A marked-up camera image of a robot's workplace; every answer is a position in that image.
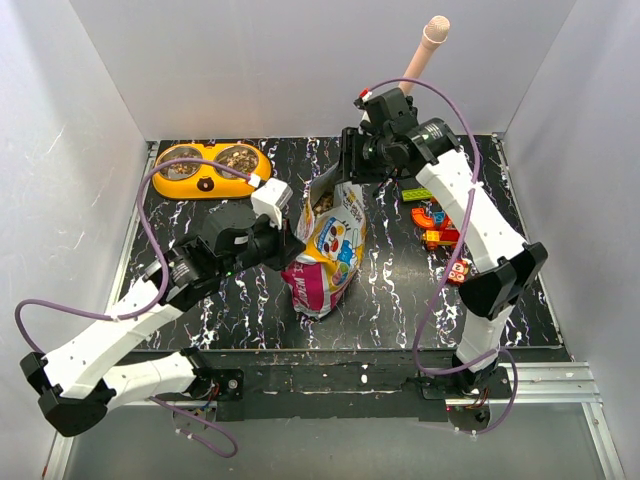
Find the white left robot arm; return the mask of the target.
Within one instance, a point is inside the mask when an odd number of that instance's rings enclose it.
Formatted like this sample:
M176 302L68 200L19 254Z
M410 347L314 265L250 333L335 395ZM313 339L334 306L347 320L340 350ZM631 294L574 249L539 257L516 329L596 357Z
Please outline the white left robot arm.
M277 226L244 205L212 214L199 233L176 242L146 269L111 319L95 321L56 350L21 360L43 416L59 434L74 437L109 411L156 395L239 398L240 388L229 383L241 383L242 373L212 367L195 347L152 361L121 361L160 327L216 294L223 280L259 265L282 271L304 249L290 223Z

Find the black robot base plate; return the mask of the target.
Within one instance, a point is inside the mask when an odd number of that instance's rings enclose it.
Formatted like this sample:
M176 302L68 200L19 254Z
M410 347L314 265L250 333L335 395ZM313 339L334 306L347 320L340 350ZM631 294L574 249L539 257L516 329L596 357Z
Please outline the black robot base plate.
M448 400L473 394L505 400L512 392L503 360L478 372L445 374L450 350L198 351L194 399L211 398L222 422L263 419L447 419Z

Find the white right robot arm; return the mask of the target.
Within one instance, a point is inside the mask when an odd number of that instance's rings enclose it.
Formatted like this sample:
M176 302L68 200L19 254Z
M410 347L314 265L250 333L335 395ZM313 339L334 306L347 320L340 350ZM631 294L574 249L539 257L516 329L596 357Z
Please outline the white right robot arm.
M406 170L435 195L452 220L478 273L459 288L466 307L464 330L451 368L441 373L460 395L475 397L488 386L506 322L548 252L541 243L527 243L504 219L446 123L434 118L403 125L393 137L344 128L339 175L344 181L371 183L386 172Z

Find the cat food bag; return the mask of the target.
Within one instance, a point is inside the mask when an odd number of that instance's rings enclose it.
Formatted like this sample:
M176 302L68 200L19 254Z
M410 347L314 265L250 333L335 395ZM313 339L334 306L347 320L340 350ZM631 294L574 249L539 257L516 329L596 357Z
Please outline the cat food bag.
M282 273L295 311L320 319L336 307L361 266L366 232L361 186L336 165L311 181L296 226L305 249Z

